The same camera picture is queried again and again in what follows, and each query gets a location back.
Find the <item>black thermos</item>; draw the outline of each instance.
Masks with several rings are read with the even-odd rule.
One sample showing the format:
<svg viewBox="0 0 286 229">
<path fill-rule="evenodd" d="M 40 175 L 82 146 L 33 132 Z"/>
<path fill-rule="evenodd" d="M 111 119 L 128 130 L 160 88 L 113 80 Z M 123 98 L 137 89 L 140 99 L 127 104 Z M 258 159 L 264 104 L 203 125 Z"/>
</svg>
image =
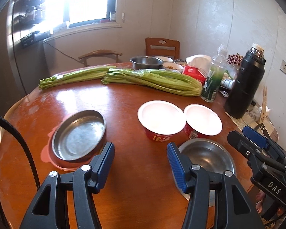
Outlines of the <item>black thermos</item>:
<svg viewBox="0 0 286 229">
<path fill-rule="evenodd" d="M 253 44 L 242 60 L 237 79 L 224 105 L 232 117 L 239 119 L 247 111 L 265 73 L 265 63 L 264 49 Z"/>
</svg>

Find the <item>round table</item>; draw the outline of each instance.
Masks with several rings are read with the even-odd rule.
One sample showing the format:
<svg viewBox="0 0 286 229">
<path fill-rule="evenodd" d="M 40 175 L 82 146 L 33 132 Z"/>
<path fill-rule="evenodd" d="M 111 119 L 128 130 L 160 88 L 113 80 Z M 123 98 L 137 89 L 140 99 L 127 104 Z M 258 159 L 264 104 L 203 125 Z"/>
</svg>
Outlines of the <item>round table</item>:
<svg viewBox="0 0 286 229">
<path fill-rule="evenodd" d="M 36 88 L 15 110 L 10 122 L 27 142 L 42 183 L 52 170 L 65 173 L 40 159 L 48 133 L 69 114 L 87 109 L 101 112 L 107 121 L 107 141 L 113 142 L 116 149 L 105 188 L 94 195 L 102 227 L 177 229 L 182 227 L 188 201 L 174 184 L 166 156 L 168 142 L 149 140 L 138 121 L 138 108 L 150 100 L 165 100 L 182 110 L 198 103 L 217 113 L 223 130 L 210 139 L 229 151 L 235 161 L 238 180 L 249 190 L 252 172 L 247 160 L 227 143 L 227 134 L 238 128 L 224 112 L 222 95 L 213 103 L 207 103 L 200 97 L 183 97 L 139 85 L 103 85 L 100 80 L 92 80 L 44 91 Z M 183 131 L 171 138 L 177 146 L 187 140 Z M 0 145 L 0 199 L 11 228 L 19 228 L 35 193 L 24 151 L 9 133 L 5 133 Z M 77 228 L 71 191 L 68 191 L 68 209 L 70 227 Z M 213 225 L 214 210 L 215 207 L 209 208 L 207 227 Z"/>
</svg>

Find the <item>green liquid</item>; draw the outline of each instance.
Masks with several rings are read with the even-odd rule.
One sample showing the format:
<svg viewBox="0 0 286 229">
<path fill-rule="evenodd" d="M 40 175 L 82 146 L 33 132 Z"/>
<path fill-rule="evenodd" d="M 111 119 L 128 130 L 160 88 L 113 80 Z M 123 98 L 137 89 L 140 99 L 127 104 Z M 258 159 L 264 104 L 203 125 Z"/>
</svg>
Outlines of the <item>green liquid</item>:
<svg viewBox="0 0 286 229">
<path fill-rule="evenodd" d="M 225 71 L 225 68 L 222 68 L 218 65 L 211 66 L 201 93 L 201 98 L 204 99 L 206 102 L 213 102 L 215 100 L 217 91 L 220 86 L 220 82 L 223 78 Z"/>
</svg>

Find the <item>wooden chair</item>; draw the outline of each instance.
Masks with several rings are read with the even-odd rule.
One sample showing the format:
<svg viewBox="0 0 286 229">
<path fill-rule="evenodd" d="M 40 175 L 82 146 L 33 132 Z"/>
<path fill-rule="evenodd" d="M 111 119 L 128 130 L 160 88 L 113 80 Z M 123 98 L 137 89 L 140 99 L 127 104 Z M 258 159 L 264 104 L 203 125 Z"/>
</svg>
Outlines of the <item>wooden chair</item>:
<svg viewBox="0 0 286 229">
<path fill-rule="evenodd" d="M 87 53 L 85 55 L 79 56 L 78 59 L 79 60 L 83 60 L 84 66 L 87 67 L 87 59 L 91 58 L 91 57 L 103 57 L 103 56 L 107 56 L 107 55 L 115 55 L 116 56 L 116 63 L 119 62 L 119 56 L 122 56 L 122 53 L 118 53 L 115 51 L 111 51 L 111 50 L 96 50 L 90 53 Z"/>
<path fill-rule="evenodd" d="M 177 40 L 169 40 L 163 38 L 146 38 L 145 45 L 147 56 L 171 56 L 174 57 L 174 59 L 179 59 L 180 42 Z M 171 47 L 174 48 L 174 50 L 159 49 L 159 47 Z"/>
</svg>

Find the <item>celery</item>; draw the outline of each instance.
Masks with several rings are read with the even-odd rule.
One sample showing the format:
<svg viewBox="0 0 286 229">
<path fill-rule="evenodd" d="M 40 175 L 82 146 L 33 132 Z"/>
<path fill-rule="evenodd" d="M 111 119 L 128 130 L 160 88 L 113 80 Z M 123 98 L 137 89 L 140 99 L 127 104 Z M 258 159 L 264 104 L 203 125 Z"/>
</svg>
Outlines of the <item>celery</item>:
<svg viewBox="0 0 286 229">
<path fill-rule="evenodd" d="M 165 92 L 183 95 L 199 96 L 202 91 L 202 84 L 187 75 L 166 70 L 145 69 L 109 69 L 105 78 L 101 80 L 103 84 L 127 83 L 146 85 Z"/>
<path fill-rule="evenodd" d="M 62 75 L 53 75 L 46 79 L 40 80 L 39 88 L 40 89 L 47 89 L 50 87 L 68 84 L 68 83 L 75 83 L 93 79 L 100 79 L 106 76 L 107 71 L 110 68 L 116 68 L 115 66 L 100 66 L 95 68 L 89 69 L 80 69 L 76 71 L 72 71 Z"/>
</svg>

